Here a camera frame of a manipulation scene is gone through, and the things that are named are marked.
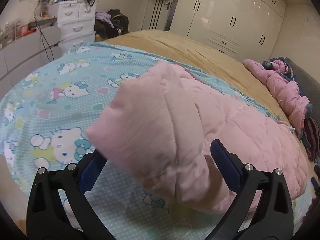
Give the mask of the pink quilted jacket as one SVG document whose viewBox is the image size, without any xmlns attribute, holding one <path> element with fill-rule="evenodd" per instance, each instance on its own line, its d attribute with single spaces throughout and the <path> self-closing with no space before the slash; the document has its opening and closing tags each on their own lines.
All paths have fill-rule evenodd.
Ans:
<svg viewBox="0 0 320 240">
<path fill-rule="evenodd" d="M 125 81 L 86 135 L 144 190 L 202 212 L 224 213 L 235 196 L 211 156 L 215 139 L 258 170 L 281 169 L 291 199 L 307 186 L 305 155 L 286 124 L 164 61 Z"/>
</svg>

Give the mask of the purple clothes pile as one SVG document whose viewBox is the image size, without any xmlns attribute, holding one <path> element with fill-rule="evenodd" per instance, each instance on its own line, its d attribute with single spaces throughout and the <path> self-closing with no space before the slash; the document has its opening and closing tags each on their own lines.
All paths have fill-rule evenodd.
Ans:
<svg viewBox="0 0 320 240">
<path fill-rule="evenodd" d="M 96 11 L 95 12 L 95 18 L 97 20 L 101 20 L 103 22 L 108 23 L 111 26 L 111 28 L 114 28 L 114 25 L 113 25 L 113 23 L 111 21 L 111 15 L 110 14 L 108 14 L 106 12 L 103 12 L 103 11 Z"/>
</svg>

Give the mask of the white bedroom door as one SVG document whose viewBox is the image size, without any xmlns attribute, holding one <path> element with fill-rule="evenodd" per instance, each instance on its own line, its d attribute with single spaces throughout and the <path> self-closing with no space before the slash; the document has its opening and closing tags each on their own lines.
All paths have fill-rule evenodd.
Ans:
<svg viewBox="0 0 320 240">
<path fill-rule="evenodd" d="M 175 0 L 146 0 L 140 30 L 165 30 Z"/>
</svg>

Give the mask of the blue Hello Kitty blanket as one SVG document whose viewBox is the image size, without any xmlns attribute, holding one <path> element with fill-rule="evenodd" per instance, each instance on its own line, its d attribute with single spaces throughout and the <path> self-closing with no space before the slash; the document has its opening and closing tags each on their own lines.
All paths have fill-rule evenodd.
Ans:
<svg viewBox="0 0 320 240">
<path fill-rule="evenodd" d="M 85 129 L 125 81 L 158 60 L 142 50 L 88 43 L 32 71 L 5 95 L 1 154 L 24 196 L 40 167 L 60 170 L 94 150 Z M 117 239 L 204 239 L 221 219 L 170 207 L 112 164 L 106 164 L 86 197 Z"/>
</svg>

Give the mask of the dark striped cloth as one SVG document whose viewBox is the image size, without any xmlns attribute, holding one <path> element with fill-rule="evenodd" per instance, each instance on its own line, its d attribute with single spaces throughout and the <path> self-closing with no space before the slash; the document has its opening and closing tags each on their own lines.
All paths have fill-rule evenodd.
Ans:
<svg viewBox="0 0 320 240">
<path fill-rule="evenodd" d="M 312 118 L 304 121 L 302 142 L 306 148 L 308 159 L 313 162 L 319 157 L 319 126 Z"/>
</svg>

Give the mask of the pink crumpled comforter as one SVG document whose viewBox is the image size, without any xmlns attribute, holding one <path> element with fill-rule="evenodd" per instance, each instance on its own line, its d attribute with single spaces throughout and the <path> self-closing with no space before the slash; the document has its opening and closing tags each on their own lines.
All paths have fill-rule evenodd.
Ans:
<svg viewBox="0 0 320 240">
<path fill-rule="evenodd" d="M 307 96 L 303 95 L 295 80 L 293 68 L 288 60 L 276 57 L 262 63 L 245 59 L 242 63 L 276 99 L 281 109 L 287 115 L 298 138 L 304 132 L 304 122 L 312 113 L 312 104 Z"/>
</svg>

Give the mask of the grey headboard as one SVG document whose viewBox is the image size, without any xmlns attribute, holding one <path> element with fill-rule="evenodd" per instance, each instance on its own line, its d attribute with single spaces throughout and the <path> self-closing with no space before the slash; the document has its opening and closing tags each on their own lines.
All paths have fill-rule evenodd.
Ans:
<svg viewBox="0 0 320 240">
<path fill-rule="evenodd" d="M 311 117 L 319 124 L 319 83 L 310 74 L 296 65 L 288 57 L 286 57 L 285 59 L 293 69 L 293 73 L 295 74 L 296 80 L 298 82 L 300 92 L 307 96 L 311 104 L 313 105 Z"/>
</svg>

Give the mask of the tan bed cover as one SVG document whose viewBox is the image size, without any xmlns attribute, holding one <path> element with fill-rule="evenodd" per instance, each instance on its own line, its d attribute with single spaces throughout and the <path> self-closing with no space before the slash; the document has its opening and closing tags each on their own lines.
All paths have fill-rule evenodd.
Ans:
<svg viewBox="0 0 320 240">
<path fill-rule="evenodd" d="M 149 53 L 200 68 L 210 75 L 226 81 L 240 92 L 252 97 L 267 107 L 272 114 L 289 121 L 297 136 L 303 134 L 303 108 L 285 109 L 284 102 L 278 103 L 275 92 L 259 81 L 242 63 L 223 55 L 216 49 L 199 42 L 161 30 L 136 31 L 123 36 L 104 40 L 105 43 L 141 49 Z"/>
</svg>

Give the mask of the grey desk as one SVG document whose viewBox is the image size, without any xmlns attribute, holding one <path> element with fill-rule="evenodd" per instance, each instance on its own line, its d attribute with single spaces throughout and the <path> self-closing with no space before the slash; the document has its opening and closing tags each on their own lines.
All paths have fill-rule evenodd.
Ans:
<svg viewBox="0 0 320 240">
<path fill-rule="evenodd" d="M 1 50 L 1 98 L 32 71 L 62 56 L 62 49 L 57 45 L 60 38 L 59 27 L 46 27 Z"/>
</svg>

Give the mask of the white wardrobe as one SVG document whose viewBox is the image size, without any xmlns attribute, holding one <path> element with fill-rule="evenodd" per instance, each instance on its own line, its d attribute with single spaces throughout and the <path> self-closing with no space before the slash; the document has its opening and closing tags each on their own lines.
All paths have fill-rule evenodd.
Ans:
<svg viewBox="0 0 320 240">
<path fill-rule="evenodd" d="M 282 0 L 199 0 L 187 37 L 238 61 L 267 60 L 285 14 Z"/>
</svg>

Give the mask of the white drawer cabinet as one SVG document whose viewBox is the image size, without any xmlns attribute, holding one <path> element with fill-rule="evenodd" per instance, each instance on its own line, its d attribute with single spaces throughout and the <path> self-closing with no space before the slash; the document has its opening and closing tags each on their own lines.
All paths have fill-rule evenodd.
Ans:
<svg viewBox="0 0 320 240">
<path fill-rule="evenodd" d="M 49 6 L 49 14 L 56 18 L 55 25 L 61 30 L 57 45 L 63 53 L 95 41 L 96 6 L 95 0 L 62 1 Z"/>
</svg>

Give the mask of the black bag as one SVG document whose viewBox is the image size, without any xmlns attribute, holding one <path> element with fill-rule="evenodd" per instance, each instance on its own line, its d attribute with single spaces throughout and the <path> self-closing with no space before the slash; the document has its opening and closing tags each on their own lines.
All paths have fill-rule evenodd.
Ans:
<svg viewBox="0 0 320 240">
<path fill-rule="evenodd" d="M 119 9 L 111 9 L 107 13 L 111 15 L 114 28 L 95 18 L 94 31 L 97 35 L 104 39 L 111 39 L 129 33 L 129 18 L 127 16 L 123 15 Z"/>
</svg>

